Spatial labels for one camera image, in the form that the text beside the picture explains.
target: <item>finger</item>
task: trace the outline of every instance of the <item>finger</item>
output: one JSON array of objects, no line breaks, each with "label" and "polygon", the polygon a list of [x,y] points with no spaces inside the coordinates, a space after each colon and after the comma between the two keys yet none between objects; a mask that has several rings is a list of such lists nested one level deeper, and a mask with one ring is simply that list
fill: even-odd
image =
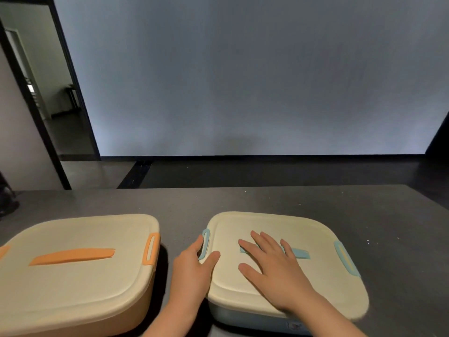
[{"label": "finger", "polygon": [[290,259],[295,259],[295,254],[293,253],[293,250],[291,249],[290,245],[288,244],[288,242],[286,242],[284,239],[281,239],[281,245],[285,250],[285,254],[290,258]]},{"label": "finger", "polygon": [[264,257],[264,252],[255,243],[239,239],[239,245],[243,247],[245,251],[250,253],[258,262]]},{"label": "finger", "polygon": [[270,246],[268,241],[265,240],[263,237],[261,237],[256,232],[251,231],[251,238],[254,239],[255,243],[257,243],[259,245],[259,247],[262,249],[262,251],[268,252],[268,251],[273,250],[273,248]]},{"label": "finger", "polygon": [[268,235],[266,232],[261,232],[261,237],[268,241],[270,246],[278,252],[282,252],[281,246],[277,243],[275,239],[273,239],[270,235]]},{"label": "finger", "polygon": [[264,286],[265,276],[259,272],[257,272],[254,268],[249,266],[248,264],[242,263],[239,265],[239,271],[244,275],[246,279],[248,279],[254,286],[261,290]]},{"label": "finger", "polygon": [[211,254],[209,254],[206,261],[203,263],[203,267],[208,270],[209,274],[212,274],[212,270],[217,264],[218,259],[220,259],[220,252],[213,251]]},{"label": "finger", "polygon": [[200,234],[199,237],[196,239],[196,241],[192,243],[188,249],[191,249],[195,251],[195,253],[198,253],[202,245],[203,245],[203,236]]}]

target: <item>doorway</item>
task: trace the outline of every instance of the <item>doorway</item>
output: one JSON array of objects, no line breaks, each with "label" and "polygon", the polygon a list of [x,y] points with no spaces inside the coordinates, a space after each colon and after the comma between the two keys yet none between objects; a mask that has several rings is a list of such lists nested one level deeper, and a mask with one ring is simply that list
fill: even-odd
[{"label": "doorway", "polygon": [[100,161],[100,155],[53,0],[0,0],[0,31],[53,165],[70,189],[70,161]]}]

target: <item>container lid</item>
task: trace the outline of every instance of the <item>container lid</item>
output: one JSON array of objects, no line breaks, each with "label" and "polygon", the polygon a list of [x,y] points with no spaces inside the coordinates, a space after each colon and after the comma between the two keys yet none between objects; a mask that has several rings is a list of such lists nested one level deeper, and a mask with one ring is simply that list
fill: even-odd
[{"label": "container lid", "polygon": [[111,215],[48,221],[0,251],[0,335],[95,322],[145,293],[159,253],[158,221]]},{"label": "container lid", "polygon": [[210,302],[231,310],[286,317],[238,270],[239,264],[245,262],[260,271],[238,243],[240,238],[252,242],[252,230],[264,231],[277,242],[286,240],[295,249],[298,264],[313,288],[345,317],[359,319],[367,312],[368,293],[362,279],[343,244],[329,228],[304,217],[245,212],[217,214],[204,232],[206,252],[200,262],[212,251],[221,253],[207,295]]}]

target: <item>gray wall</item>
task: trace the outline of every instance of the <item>gray wall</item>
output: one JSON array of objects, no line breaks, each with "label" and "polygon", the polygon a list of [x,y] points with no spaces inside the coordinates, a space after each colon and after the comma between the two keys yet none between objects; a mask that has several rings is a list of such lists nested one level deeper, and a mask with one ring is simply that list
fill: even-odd
[{"label": "gray wall", "polygon": [[449,0],[55,0],[102,156],[422,154]]},{"label": "gray wall", "polygon": [[46,112],[71,109],[64,88],[72,83],[48,6],[0,3],[3,26],[19,32]]},{"label": "gray wall", "polygon": [[13,190],[62,189],[1,47],[0,171]]}]

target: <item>gray countertop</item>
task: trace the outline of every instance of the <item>gray countertop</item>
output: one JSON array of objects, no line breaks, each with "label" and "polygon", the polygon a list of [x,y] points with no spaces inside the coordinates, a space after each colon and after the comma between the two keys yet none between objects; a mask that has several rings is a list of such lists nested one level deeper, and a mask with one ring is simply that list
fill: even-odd
[{"label": "gray countertop", "polygon": [[[18,199],[20,208],[0,221],[0,245],[48,220],[126,213],[156,217],[163,247],[154,314],[168,300],[173,259],[215,214],[308,217],[335,232],[361,273],[370,306],[357,325],[368,336],[449,336],[449,211],[407,186],[30,191]],[[140,335],[150,316],[126,335]],[[216,326],[203,305],[191,335],[266,334]]]}]

